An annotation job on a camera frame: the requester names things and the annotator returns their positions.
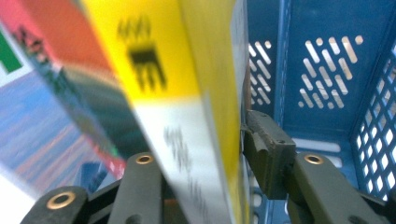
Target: brass rivet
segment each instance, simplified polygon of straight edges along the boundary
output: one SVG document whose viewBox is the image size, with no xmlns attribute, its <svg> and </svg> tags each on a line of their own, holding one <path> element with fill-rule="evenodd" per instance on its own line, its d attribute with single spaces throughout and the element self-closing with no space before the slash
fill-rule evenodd
<svg viewBox="0 0 396 224">
<path fill-rule="evenodd" d="M 65 200 L 57 203 L 56 200 L 60 199 L 61 197 L 65 197 Z M 76 194 L 72 191 L 62 192 L 59 193 L 52 198 L 49 199 L 47 202 L 47 207 L 52 210 L 60 209 L 66 207 L 70 203 L 72 203 L 76 199 Z"/>
<path fill-rule="evenodd" d="M 315 165 L 320 165 L 324 162 L 324 160 L 321 157 L 316 156 L 316 155 L 306 155 L 306 156 L 304 156 L 304 159 L 307 162 L 315 164 Z"/>
<path fill-rule="evenodd" d="M 144 164 L 151 163 L 153 160 L 154 160 L 154 159 L 153 159 L 151 156 L 146 156 L 146 155 L 145 155 L 145 156 L 141 156 L 141 157 L 137 158 L 137 159 L 136 159 L 136 162 L 137 162 L 138 164 L 144 165 Z"/>
</svg>

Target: blue plastic crate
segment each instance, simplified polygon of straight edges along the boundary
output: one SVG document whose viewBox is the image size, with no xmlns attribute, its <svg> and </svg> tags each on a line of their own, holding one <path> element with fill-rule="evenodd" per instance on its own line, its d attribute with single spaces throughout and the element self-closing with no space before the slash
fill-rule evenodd
<svg viewBox="0 0 396 224">
<path fill-rule="evenodd" d="M 386 200 L 396 177 L 396 1 L 247 0 L 252 109 Z M 260 196 L 258 223 L 289 223 Z"/>
</svg>

